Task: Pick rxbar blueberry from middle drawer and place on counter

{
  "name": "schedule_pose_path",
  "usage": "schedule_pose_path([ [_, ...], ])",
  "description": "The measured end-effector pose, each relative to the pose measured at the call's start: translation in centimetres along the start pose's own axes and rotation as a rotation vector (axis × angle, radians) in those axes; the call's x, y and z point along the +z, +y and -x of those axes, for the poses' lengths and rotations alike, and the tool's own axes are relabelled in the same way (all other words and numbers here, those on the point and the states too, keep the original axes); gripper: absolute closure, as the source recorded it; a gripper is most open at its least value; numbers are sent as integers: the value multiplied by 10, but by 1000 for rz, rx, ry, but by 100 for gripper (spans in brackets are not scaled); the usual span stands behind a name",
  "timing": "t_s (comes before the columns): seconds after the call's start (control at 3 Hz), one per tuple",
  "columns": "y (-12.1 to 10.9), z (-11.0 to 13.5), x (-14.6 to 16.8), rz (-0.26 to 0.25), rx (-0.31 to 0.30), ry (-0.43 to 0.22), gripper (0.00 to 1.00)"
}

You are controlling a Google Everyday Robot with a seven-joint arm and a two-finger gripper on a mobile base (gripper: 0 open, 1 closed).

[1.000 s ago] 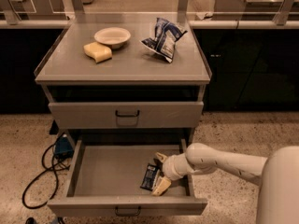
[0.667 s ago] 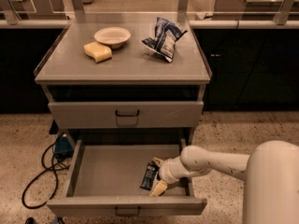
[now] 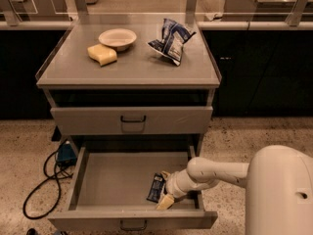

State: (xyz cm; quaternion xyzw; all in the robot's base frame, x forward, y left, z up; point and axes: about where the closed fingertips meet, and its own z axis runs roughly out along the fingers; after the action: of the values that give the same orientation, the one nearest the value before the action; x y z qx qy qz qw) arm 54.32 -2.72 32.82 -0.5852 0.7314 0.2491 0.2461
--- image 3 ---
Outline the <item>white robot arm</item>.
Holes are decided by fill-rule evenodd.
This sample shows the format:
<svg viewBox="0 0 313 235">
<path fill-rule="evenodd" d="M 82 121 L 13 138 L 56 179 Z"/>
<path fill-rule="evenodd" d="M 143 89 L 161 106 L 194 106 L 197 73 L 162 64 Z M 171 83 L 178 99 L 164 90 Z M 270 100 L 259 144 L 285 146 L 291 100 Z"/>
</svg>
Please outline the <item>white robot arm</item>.
<svg viewBox="0 0 313 235">
<path fill-rule="evenodd" d="M 224 181 L 246 190 L 245 235 L 313 235 L 313 158 L 294 148 L 267 146 L 249 163 L 194 157 L 165 180 L 159 211 L 191 191 Z"/>
</svg>

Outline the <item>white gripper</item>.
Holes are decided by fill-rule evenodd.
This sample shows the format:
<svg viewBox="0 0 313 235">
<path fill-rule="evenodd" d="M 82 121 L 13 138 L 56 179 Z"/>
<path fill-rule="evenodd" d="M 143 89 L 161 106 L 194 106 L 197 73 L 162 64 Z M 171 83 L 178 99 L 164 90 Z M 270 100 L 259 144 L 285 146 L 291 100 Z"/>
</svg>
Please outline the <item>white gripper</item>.
<svg viewBox="0 0 313 235">
<path fill-rule="evenodd" d="M 192 180 L 187 170 L 169 173 L 162 171 L 161 175 L 166 181 L 165 189 L 168 194 L 162 196 L 156 205 L 158 211 L 165 211 L 174 204 L 174 198 L 180 199 L 190 191 L 195 190 L 196 183 Z"/>
</svg>

